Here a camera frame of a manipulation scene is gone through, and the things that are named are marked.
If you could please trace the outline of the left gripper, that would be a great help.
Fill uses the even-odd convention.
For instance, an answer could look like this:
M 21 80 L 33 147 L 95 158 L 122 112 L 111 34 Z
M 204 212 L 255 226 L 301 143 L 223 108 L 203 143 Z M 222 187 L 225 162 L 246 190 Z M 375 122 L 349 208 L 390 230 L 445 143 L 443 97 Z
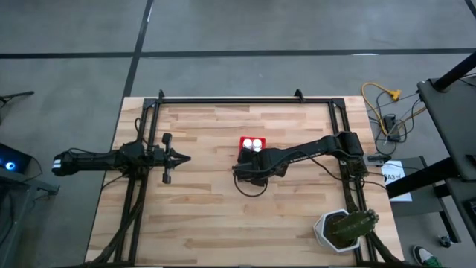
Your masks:
M 171 141 L 172 141 L 172 135 L 170 133 L 163 134 L 161 142 L 165 146 L 165 148 L 160 148 L 158 145 L 154 145 L 152 147 L 150 157 L 149 157 L 149 166 L 151 168 L 153 167 L 164 168 L 164 172 L 162 175 L 162 182 L 164 184 L 171 183 L 171 176 L 170 176 L 170 169 L 172 168 Z M 173 160 L 174 168 L 191 160 L 190 156 L 177 153 L 176 151 L 173 152 L 173 157 L 175 158 Z

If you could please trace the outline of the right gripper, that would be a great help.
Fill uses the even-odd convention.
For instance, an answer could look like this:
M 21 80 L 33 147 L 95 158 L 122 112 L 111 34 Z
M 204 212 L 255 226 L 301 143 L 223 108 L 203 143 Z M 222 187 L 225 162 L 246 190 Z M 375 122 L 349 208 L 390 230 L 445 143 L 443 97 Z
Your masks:
M 232 171 L 239 182 L 264 186 L 272 176 L 284 177 L 287 168 L 288 154 L 284 150 L 270 148 L 257 152 L 244 148 L 239 152 Z

